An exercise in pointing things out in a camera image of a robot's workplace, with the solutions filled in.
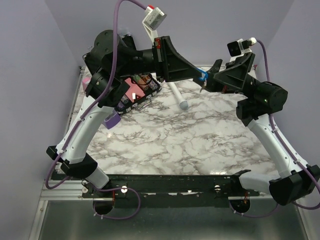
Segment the blue key tag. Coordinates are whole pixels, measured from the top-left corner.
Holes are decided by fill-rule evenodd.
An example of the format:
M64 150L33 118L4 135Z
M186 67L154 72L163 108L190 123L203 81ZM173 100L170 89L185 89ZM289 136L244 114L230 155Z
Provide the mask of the blue key tag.
M200 77L198 77L198 80L206 82L208 78L208 73L202 68L197 68L197 70L200 72Z

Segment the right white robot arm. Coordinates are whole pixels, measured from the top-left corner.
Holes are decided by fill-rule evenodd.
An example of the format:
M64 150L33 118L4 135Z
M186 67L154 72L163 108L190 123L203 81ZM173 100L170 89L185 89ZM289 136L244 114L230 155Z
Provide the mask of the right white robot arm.
M262 143L273 160L278 175L271 176L243 170L230 183L230 191L241 196L247 190L270 194L278 205L295 204L319 189L320 168L310 165L289 143L276 125L273 114L283 109L288 92L270 81L260 82L249 74L255 55L247 52L220 70L217 59L204 73L202 88L208 92L239 92L245 96L237 103L236 116Z

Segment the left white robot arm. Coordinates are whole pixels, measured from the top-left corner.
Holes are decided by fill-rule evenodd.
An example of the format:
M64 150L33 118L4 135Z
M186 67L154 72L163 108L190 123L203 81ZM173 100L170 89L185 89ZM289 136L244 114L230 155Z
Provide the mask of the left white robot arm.
M126 79L139 74L156 74L159 82L177 82L195 78L201 83L207 76L182 57L169 36L154 37L152 47L136 50L114 30L104 30L95 38L84 56L94 73L85 90L82 109L60 143L49 146L47 155L61 163L67 177L86 180L101 198L111 191L109 177L87 153L88 146L103 121L109 117L130 89Z

